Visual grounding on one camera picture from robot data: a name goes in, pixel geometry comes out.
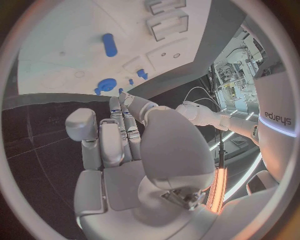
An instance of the dark floor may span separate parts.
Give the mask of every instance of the dark floor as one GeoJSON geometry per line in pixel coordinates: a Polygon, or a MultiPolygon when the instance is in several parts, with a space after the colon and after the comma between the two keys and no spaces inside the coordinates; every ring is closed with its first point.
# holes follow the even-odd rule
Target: dark floor
{"type": "MultiPolygon", "coordinates": [[[[160,94],[151,100],[159,105],[176,108],[196,80],[160,94]]],[[[193,90],[188,100],[205,93],[193,90]]],[[[210,101],[203,101],[212,108],[210,101]]],[[[67,239],[85,240],[75,221],[74,190],[78,176],[84,170],[81,143],[68,138],[65,120],[78,108],[96,112],[97,121],[110,117],[108,102],[63,102],[20,106],[2,112],[4,148],[15,180],[33,209],[67,239]]],[[[141,134],[144,126],[138,124],[141,134]]],[[[215,129],[198,127],[206,140],[213,139],[215,129]]],[[[3,198],[0,199],[1,239],[33,239],[12,215],[3,198]]]]}

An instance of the blue plastic part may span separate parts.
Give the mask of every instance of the blue plastic part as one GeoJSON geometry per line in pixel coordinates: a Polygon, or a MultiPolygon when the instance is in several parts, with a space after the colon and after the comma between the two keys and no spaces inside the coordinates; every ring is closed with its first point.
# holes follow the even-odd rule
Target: blue plastic part
{"type": "Polygon", "coordinates": [[[148,73],[145,73],[144,69],[140,69],[136,73],[140,78],[143,78],[144,80],[148,79],[148,73]]]}
{"type": "Polygon", "coordinates": [[[101,91],[109,92],[117,86],[117,81],[113,78],[106,78],[98,83],[98,88],[94,91],[97,95],[101,94],[101,91]]]}
{"type": "Polygon", "coordinates": [[[114,41],[114,36],[111,33],[107,33],[102,36],[102,40],[104,43],[106,56],[108,57],[116,56],[118,50],[114,41]]]}

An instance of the cable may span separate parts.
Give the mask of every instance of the cable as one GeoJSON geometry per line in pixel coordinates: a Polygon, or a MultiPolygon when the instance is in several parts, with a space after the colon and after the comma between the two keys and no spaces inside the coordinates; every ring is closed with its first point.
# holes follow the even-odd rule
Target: cable
{"type": "Polygon", "coordinates": [[[221,107],[216,103],[215,100],[210,99],[210,98],[207,98],[207,97],[203,97],[203,98],[197,99],[197,100],[193,101],[193,103],[195,103],[195,102],[197,102],[197,101],[200,101],[200,100],[203,100],[203,99],[210,100],[210,101],[212,101],[214,104],[216,104],[219,108],[221,108],[221,107]]]}
{"type": "Polygon", "coordinates": [[[185,101],[185,100],[187,99],[187,97],[188,97],[188,95],[190,94],[190,92],[191,92],[192,90],[194,90],[194,89],[203,89],[203,90],[207,93],[207,95],[208,95],[212,100],[214,100],[214,99],[210,96],[210,94],[208,93],[208,91],[206,91],[203,87],[201,87],[201,86],[195,86],[195,87],[193,87],[191,90],[188,91],[188,93],[187,93],[187,95],[185,96],[185,98],[184,98],[183,101],[185,101]]]}

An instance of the orange light strip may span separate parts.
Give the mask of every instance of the orange light strip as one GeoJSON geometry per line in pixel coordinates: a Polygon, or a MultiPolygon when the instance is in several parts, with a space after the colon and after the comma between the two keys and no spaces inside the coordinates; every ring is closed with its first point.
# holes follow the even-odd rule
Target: orange light strip
{"type": "Polygon", "coordinates": [[[215,170],[215,177],[210,187],[208,200],[206,203],[207,208],[209,208],[214,213],[219,213],[222,209],[226,182],[227,168],[217,168],[215,170]]]}

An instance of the white pegboard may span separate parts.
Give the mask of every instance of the white pegboard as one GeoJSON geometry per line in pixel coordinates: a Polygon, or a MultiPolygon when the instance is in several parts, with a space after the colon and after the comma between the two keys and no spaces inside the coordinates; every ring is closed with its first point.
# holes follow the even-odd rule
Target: white pegboard
{"type": "Polygon", "coordinates": [[[94,95],[101,80],[113,78],[117,86],[101,94],[117,96],[119,88],[129,91],[145,82],[124,68],[135,58],[142,59],[148,80],[191,63],[210,5],[211,0],[187,0],[186,7],[180,9],[188,15],[188,31],[156,41],[146,24],[154,16],[144,0],[65,0],[45,16],[20,49],[19,93],[94,95]],[[102,43],[106,33],[113,34],[118,50],[115,57],[106,56],[102,43]],[[165,59],[159,56],[163,49],[168,53],[165,59]],[[175,50],[180,51],[180,57],[169,58],[175,50]]]}

